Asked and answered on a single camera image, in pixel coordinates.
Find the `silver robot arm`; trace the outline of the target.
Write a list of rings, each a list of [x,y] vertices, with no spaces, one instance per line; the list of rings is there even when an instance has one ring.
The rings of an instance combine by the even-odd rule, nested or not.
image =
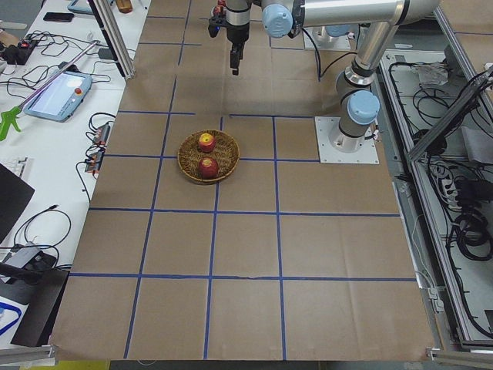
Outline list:
[[[249,38],[250,10],[262,10],[265,32],[272,38],[296,37],[305,26],[352,25],[367,23],[370,28],[351,64],[337,77],[341,115],[330,131],[331,145],[343,153],[357,152],[368,127],[380,109],[378,98],[369,90],[374,72],[394,34],[401,25],[430,15],[437,1],[219,1],[211,10],[208,31],[215,37],[220,28],[232,44],[230,67],[238,74],[243,48]]]

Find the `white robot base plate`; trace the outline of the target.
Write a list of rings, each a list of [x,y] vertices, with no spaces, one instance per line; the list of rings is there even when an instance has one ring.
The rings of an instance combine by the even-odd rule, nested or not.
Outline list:
[[[339,121],[339,117],[333,116],[314,117],[320,163],[378,165],[371,129],[360,138],[351,138],[342,133]]]

